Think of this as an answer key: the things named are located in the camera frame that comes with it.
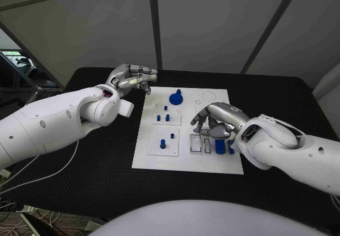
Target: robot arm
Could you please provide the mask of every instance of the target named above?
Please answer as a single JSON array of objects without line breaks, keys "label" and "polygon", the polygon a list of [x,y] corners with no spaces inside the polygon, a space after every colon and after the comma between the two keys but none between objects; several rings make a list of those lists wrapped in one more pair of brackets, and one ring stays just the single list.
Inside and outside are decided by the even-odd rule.
[{"label": "robot arm", "polygon": [[[211,129],[202,129],[206,118]],[[192,125],[196,122],[193,131],[217,139],[228,139],[231,132],[237,133],[231,147],[258,168],[268,170],[276,166],[293,179],[340,196],[339,142],[312,135],[296,136],[277,119],[266,115],[250,119],[225,103],[212,103],[195,116]]]},{"label": "robot arm", "polygon": [[133,104],[121,97],[132,88],[150,94],[147,81],[156,79],[157,70],[123,64],[106,84],[39,100],[8,116],[0,121],[0,169],[62,149],[108,126],[119,114],[130,117]]}]

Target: black table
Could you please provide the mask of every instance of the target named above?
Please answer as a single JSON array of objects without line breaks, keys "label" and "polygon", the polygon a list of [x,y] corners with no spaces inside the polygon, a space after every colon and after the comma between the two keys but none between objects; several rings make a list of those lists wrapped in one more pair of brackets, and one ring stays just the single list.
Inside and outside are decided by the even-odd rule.
[{"label": "black table", "polygon": [[[67,91],[106,82],[113,68],[81,68]],[[163,70],[162,87],[228,89],[231,104],[250,117],[267,114],[307,134],[338,140],[310,88],[300,78]],[[130,118],[119,116],[108,127],[80,141],[75,159],[55,177],[19,187],[3,196],[18,203],[78,215],[113,218],[169,200],[208,199],[271,211],[314,227],[339,224],[330,195],[294,181],[277,168],[263,171],[242,157],[245,175],[132,169],[144,92],[126,97],[134,103]],[[8,188],[55,173],[67,164],[75,144],[44,155]],[[28,164],[21,162],[15,173]]]}]

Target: white board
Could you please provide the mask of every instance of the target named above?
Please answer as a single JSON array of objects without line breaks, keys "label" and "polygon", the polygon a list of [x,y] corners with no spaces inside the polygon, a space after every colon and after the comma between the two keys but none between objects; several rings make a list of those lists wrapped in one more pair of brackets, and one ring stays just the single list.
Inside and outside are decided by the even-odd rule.
[{"label": "white board", "polygon": [[[179,105],[170,104],[169,97],[182,91],[183,102]],[[228,141],[225,141],[227,154],[215,152],[215,139],[202,136],[202,153],[191,152],[191,134],[196,134],[191,121],[196,113],[214,102],[229,103],[228,91],[225,89],[211,88],[166,88],[152,87],[152,94],[146,95],[140,131],[133,157],[134,169],[191,171],[221,174],[244,174],[240,153],[229,154]],[[176,114],[176,120],[181,119],[181,125],[173,122],[160,122],[157,124],[157,115],[165,119],[166,115]],[[160,141],[166,140],[166,149],[172,153],[166,155],[166,149],[160,148]],[[205,139],[209,139],[211,154],[205,153]]]}]

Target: black fabric surface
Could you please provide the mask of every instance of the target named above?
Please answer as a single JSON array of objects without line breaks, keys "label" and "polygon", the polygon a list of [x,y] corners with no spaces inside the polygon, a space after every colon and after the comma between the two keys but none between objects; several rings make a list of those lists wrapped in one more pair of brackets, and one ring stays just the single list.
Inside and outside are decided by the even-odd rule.
[{"label": "black fabric surface", "polygon": [[[106,83],[111,71],[111,68],[81,68],[67,91]],[[338,140],[300,78],[163,70],[152,85],[228,89],[231,104],[250,117],[267,114],[307,134]],[[8,199],[48,210],[103,218],[162,201],[208,199],[257,207],[313,227],[340,223],[330,195],[294,181],[277,168],[263,171],[245,157],[245,175],[132,169],[144,96],[140,90],[127,95],[126,100],[134,103],[132,117],[119,116],[108,127],[81,139],[75,159],[62,173],[8,192],[3,195]],[[55,173],[74,149],[75,144],[41,156],[8,188]],[[29,161],[18,164],[15,173]]]}]

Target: white rounded object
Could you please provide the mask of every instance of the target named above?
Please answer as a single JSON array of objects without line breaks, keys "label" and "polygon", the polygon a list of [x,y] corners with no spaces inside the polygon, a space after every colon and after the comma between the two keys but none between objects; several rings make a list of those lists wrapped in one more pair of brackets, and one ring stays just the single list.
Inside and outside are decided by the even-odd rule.
[{"label": "white rounded object", "polygon": [[181,200],[129,212],[91,236],[325,236],[316,229],[234,203]]}]

